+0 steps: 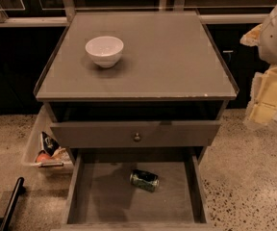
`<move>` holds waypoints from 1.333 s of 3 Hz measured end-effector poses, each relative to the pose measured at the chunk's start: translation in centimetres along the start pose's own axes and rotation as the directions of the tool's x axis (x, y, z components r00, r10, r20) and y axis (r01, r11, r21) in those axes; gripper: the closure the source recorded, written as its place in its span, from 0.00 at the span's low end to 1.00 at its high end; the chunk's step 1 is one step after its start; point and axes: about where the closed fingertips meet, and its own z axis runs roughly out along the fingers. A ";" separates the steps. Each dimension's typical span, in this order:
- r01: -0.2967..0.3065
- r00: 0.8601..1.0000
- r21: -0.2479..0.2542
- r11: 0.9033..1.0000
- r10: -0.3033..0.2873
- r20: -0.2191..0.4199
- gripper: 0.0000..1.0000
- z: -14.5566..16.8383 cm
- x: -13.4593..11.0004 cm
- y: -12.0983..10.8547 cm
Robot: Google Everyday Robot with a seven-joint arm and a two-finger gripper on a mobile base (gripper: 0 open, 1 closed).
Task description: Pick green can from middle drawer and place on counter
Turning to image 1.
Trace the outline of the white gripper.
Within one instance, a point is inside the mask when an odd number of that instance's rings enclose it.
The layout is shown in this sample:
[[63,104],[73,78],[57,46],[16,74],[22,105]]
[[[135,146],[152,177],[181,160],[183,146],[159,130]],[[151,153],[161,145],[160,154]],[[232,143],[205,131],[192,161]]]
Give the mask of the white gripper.
[[265,73],[256,72],[251,84],[244,123],[248,127],[267,126],[277,121],[277,5],[263,24],[244,34],[245,46],[258,46],[260,58],[271,64]]

